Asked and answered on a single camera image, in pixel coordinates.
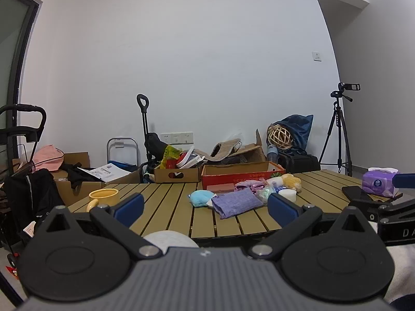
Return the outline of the black smartphone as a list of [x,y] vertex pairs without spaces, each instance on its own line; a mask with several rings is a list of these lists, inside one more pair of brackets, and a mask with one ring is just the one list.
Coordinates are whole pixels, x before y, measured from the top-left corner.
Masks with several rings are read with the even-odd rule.
[[349,201],[355,201],[355,200],[372,201],[373,200],[359,186],[342,187],[342,193],[349,199]]

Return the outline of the white printed paper sheet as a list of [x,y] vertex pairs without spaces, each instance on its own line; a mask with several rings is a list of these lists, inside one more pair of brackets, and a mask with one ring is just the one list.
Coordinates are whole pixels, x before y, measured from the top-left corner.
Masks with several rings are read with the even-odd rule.
[[121,179],[125,176],[130,175],[131,173],[123,170],[119,167],[117,167],[114,164],[106,164],[103,166],[100,166],[98,168],[94,168],[92,170],[87,170],[85,168],[80,168],[79,170],[91,175],[92,177],[95,177],[103,182],[112,182],[114,180]]

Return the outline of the red orange cardboard tray box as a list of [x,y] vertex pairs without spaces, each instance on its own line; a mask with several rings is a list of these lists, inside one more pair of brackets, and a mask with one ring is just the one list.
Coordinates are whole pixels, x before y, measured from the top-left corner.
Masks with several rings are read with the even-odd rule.
[[269,179],[273,174],[284,174],[286,170],[271,161],[246,164],[206,165],[201,173],[203,189],[212,185],[236,184],[245,180]]

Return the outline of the dark blue cloth bag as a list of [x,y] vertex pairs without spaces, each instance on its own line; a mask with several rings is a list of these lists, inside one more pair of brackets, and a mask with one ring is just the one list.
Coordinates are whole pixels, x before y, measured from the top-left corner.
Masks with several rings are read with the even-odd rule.
[[306,154],[309,134],[311,133],[314,115],[290,115],[273,124],[280,124],[289,130],[293,139],[293,146],[290,149],[280,150],[287,154]]

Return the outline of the pink brick sponge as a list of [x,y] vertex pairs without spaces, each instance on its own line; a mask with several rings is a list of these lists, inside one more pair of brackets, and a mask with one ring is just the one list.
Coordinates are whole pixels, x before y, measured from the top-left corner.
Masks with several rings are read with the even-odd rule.
[[227,184],[220,184],[220,185],[208,185],[206,190],[216,194],[226,194],[229,192],[233,192],[235,190],[235,186],[233,183],[227,183]]

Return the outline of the yellow ceramic mug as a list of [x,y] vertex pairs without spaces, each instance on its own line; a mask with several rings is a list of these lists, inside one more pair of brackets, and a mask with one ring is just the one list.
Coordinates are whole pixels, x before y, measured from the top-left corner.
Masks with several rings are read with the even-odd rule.
[[119,190],[115,188],[97,189],[89,194],[89,203],[86,212],[89,213],[98,205],[115,206],[120,201]]

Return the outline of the small brown cardboard box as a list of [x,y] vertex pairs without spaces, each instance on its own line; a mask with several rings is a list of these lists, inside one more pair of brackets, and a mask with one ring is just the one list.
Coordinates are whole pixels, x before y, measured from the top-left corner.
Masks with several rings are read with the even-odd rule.
[[194,168],[166,168],[157,167],[154,170],[154,181],[156,183],[188,183],[199,182],[201,179],[202,167]]

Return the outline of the purple tissue pack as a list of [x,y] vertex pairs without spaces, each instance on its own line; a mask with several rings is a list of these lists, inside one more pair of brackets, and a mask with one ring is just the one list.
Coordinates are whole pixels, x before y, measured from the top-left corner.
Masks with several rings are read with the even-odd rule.
[[367,194],[393,198],[398,193],[398,188],[392,179],[398,173],[396,168],[370,167],[362,176],[362,189]]

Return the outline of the light blue plush toy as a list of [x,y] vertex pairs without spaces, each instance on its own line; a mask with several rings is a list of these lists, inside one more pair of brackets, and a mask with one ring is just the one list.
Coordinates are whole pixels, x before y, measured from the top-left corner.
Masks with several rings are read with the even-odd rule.
[[193,207],[200,208],[200,207],[213,207],[212,199],[216,197],[216,194],[213,192],[210,192],[208,190],[199,189],[194,192],[192,192],[189,195],[189,200]]

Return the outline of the clear plastic bag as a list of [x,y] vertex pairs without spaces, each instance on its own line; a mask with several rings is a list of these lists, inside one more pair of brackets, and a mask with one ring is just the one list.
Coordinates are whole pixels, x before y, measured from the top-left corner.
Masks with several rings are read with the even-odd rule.
[[263,189],[257,189],[255,192],[255,197],[257,197],[263,205],[267,205],[268,199],[271,194],[274,194],[276,190],[273,186],[267,185]]

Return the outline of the black suitcase bag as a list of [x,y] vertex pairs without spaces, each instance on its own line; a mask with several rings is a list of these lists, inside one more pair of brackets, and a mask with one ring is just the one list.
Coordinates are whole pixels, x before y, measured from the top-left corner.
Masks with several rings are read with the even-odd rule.
[[321,164],[318,159],[311,154],[287,154],[279,152],[278,163],[287,173],[291,174],[321,170]]

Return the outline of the purple knitted cloth pouch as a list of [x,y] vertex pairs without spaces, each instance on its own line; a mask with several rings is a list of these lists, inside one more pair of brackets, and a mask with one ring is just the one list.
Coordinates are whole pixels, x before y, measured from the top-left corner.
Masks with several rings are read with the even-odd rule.
[[245,188],[213,197],[212,205],[221,219],[227,219],[261,207],[263,203]]

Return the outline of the metal folding stool frame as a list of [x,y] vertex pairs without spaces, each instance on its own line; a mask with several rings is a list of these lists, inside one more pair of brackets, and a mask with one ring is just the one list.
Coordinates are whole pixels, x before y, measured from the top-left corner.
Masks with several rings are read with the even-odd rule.
[[130,137],[110,138],[106,143],[106,160],[107,163],[116,164],[119,168],[138,168],[139,145]]

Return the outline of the blue tissue pack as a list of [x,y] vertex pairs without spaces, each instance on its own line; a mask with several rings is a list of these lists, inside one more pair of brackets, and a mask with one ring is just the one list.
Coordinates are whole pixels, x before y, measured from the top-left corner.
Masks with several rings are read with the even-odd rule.
[[274,186],[274,190],[276,193],[278,193],[279,191],[281,191],[282,189],[286,189],[285,186],[281,185],[281,186]]

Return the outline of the woven rattan ball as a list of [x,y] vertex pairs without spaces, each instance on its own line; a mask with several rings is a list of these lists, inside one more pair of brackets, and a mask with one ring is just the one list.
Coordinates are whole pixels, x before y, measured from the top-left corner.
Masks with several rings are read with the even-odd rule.
[[280,150],[290,149],[293,146],[291,133],[280,124],[270,125],[267,130],[267,141]]

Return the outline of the white and yellow plush cat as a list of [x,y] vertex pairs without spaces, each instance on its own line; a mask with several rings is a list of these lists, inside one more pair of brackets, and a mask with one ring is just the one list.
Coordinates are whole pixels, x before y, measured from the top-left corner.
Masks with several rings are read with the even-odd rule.
[[296,192],[302,191],[302,182],[300,178],[295,177],[290,173],[283,174],[281,178],[283,181],[283,186],[287,187],[288,189],[295,190]]

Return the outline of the blue cap water bottle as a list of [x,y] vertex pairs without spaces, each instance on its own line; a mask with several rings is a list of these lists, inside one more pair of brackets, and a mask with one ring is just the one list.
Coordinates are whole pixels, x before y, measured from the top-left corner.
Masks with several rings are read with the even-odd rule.
[[267,147],[267,160],[275,164],[278,163],[279,151],[276,146],[268,145]]

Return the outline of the left brown cardboard box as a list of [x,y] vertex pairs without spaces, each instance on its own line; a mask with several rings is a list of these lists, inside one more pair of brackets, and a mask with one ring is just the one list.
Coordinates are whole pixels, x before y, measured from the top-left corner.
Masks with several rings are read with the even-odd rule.
[[127,173],[115,180],[100,180],[89,175],[86,171],[80,170],[78,166],[89,169],[88,152],[64,153],[63,163],[59,170],[52,172],[58,193],[66,206],[70,206],[84,197],[88,197],[90,192],[108,185],[139,184],[141,182],[139,171]]

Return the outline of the white wall socket strip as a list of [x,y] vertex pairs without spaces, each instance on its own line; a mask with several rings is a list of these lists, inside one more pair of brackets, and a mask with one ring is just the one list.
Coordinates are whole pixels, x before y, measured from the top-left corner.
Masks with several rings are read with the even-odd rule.
[[160,139],[168,145],[192,145],[194,143],[193,132],[161,133]]

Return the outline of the yellow green snack bag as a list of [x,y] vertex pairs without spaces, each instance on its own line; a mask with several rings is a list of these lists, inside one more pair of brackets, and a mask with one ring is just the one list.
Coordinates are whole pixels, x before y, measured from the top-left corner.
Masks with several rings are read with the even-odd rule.
[[175,169],[178,164],[178,160],[182,151],[178,148],[175,148],[172,145],[168,145],[165,148],[162,161],[160,162],[160,169]]

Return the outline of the beige fuzzy mat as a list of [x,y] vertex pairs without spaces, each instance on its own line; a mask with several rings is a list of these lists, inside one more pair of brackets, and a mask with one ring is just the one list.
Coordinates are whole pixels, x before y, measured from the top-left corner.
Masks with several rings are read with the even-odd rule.
[[219,162],[226,159],[231,154],[237,152],[240,147],[241,140],[240,138],[236,138],[216,144],[211,154],[205,153],[198,149],[194,149],[194,153],[201,157],[204,157],[208,161]]

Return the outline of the large brown cardboard box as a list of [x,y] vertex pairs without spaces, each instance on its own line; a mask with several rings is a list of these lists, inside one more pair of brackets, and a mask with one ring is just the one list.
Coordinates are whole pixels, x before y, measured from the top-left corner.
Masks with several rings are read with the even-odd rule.
[[241,147],[239,150],[231,154],[226,159],[219,162],[211,162],[203,158],[206,164],[210,165],[231,165],[231,164],[246,164],[253,162],[262,162],[266,160],[263,148],[262,139],[259,130],[255,131],[255,142],[250,144],[243,144],[241,140]]

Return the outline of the lilac fluffy headband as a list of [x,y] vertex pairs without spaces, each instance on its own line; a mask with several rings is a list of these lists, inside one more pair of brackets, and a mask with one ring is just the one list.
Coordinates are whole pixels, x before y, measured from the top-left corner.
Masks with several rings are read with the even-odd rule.
[[250,189],[252,192],[264,189],[268,185],[265,180],[244,180],[235,184],[235,190]]

